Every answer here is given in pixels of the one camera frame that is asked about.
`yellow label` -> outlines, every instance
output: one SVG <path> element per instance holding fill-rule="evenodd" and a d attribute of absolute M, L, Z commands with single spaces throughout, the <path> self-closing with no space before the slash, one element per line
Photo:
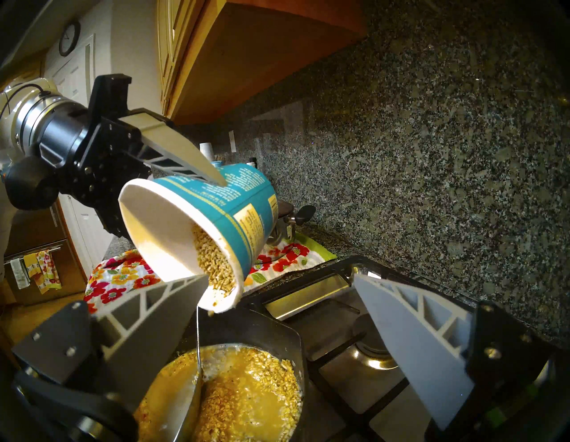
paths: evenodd
<path fill-rule="evenodd" d="M 279 204 L 277 204 L 277 197 L 275 194 L 273 194 L 267 199 L 267 201 L 269 201 L 269 205 L 271 206 L 271 211 L 273 212 L 273 222 L 275 222 L 279 216 Z"/>
<path fill-rule="evenodd" d="M 247 242 L 251 250 L 251 256 L 257 259 L 256 249 L 263 244 L 263 225 L 261 218 L 253 204 L 248 204 L 238 213 L 234 215 L 235 220 L 239 223 L 246 235 Z"/>

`screw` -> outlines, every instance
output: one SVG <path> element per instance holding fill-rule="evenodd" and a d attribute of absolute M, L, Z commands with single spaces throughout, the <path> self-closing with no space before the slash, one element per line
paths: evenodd
<path fill-rule="evenodd" d="M 487 347 L 484 351 L 489 359 L 500 359 L 502 356 L 500 351 L 493 347 Z"/>

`burner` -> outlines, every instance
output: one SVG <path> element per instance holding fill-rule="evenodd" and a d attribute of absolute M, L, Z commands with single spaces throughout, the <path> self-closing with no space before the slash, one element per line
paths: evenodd
<path fill-rule="evenodd" d="M 352 325 L 353 336 L 363 331 L 366 332 L 366 336 L 358 341 L 353 349 L 355 359 L 377 370 L 396 368 L 398 364 L 386 349 L 386 345 L 368 313 L 356 318 Z"/>

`stainless steel stovetop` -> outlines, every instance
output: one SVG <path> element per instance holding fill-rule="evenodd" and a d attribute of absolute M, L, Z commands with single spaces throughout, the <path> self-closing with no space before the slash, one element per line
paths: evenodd
<path fill-rule="evenodd" d="M 242 302 L 284 321 L 303 338 L 310 377 L 305 441 L 423 441 L 431 416 L 404 373 L 399 367 L 379 369 L 385 364 L 362 351 L 364 334 L 354 324 L 367 310 L 351 287 L 358 271 L 433 290 L 352 257 Z"/>

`dish towel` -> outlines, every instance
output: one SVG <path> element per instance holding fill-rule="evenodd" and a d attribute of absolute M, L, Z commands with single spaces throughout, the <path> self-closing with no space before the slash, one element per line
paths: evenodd
<path fill-rule="evenodd" d="M 24 256 L 24 264 L 26 265 L 28 276 L 35 281 L 41 294 L 44 294 L 49 289 L 62 288 L 58 271 L 55 268 L 54 260 L 51 258 L 49 250 L 41 250 Z"/>
<path fill-rule="evenodd" d="M 90 313 L 120 298 L 125 293 L 160 282 L 137 249 L 107 259 L 93 269 L 83 300 Z"/>
<path fill-rule="evenodd" d="M 29 287 L 30 279 L 28 278 L 27 272 L 22 267 L 21 259 L 12 259 L 10 261 L 10 266 L 12 267 L 12 272 L 14 273 L 14 278 L 16 278 L 16 284 L 18 284 L 18 288 L 22 290 L 26 287 Z"/>
<path fill-rule="evenodd" d="M 307 270 L 332 259 L 336 259 L 335 254 L 299 232 L 295 233 L 292 242 L 285 239 L 276 247 L 265 244 L 244 282 L 243 295 L 251 294 L 286 273 Z"/>
<path fill-rule="evenodd" d="M 277 247 L 265 245 L 245 280 L 244 295 L 260 289 L 273 279 L 291 271 L 305 270 L 335 259 L 318 242 L 297 233 L 294 242 L 281 241 Z M 115 299 L 134 289 L 160 282 L 137 249 L 107 259 L 94 268 L 83 300 L 90 313 L 95 313 Z"/>

